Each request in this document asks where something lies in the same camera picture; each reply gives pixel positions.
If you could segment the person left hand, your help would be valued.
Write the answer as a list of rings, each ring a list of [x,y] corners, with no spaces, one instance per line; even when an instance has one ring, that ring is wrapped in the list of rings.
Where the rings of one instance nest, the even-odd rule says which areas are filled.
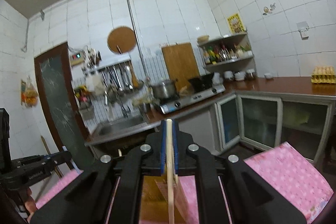
[[[33,217],[34,213],[37,211],[37,206],[36,206],[35,200],[31,196],[32,195],[32,191],[31,191],[30,188],[26,189],[26,193],[27,193],[27,200],[25,201],[25,208],[29,212],[29,216],[27,218],[27,222],[30,223],[31,218]]]

